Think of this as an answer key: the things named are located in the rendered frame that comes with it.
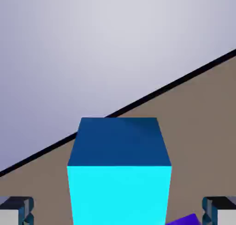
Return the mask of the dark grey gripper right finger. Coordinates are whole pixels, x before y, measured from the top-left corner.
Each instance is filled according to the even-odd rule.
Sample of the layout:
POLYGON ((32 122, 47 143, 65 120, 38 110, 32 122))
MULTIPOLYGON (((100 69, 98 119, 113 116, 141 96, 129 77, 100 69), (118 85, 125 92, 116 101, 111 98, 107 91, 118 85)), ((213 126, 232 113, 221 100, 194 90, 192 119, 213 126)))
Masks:
POLYGON ((236 225, 236 196, 206 196, 202 208, 202 225, 236 225))

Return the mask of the small cyan cube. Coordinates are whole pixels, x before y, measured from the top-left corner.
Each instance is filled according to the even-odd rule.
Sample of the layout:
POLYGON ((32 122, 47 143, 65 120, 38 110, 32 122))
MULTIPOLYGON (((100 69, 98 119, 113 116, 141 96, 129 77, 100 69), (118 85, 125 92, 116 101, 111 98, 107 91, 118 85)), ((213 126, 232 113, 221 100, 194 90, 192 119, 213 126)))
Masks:
POLYGON ((82 118, 67 175, 73 225, 165 225, 171 161, 156 118, 82 118))

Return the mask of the small purple cube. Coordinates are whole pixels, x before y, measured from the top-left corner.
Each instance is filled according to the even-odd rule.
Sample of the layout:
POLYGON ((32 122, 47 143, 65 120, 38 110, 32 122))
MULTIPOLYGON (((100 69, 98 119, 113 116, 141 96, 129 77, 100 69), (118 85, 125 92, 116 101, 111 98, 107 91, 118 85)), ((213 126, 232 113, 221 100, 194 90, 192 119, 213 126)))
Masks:
POLYGON ((195 213, 179 218, 166 225, 202 225, 195 213))

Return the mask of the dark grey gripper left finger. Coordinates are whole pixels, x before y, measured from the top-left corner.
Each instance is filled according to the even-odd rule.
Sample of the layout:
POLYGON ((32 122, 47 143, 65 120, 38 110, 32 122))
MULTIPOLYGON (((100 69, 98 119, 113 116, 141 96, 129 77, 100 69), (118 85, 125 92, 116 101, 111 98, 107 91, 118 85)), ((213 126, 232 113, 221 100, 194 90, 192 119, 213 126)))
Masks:
POLYGON ((33 208, 30 196, 0 196, 0 225, 34 225, 33 208))

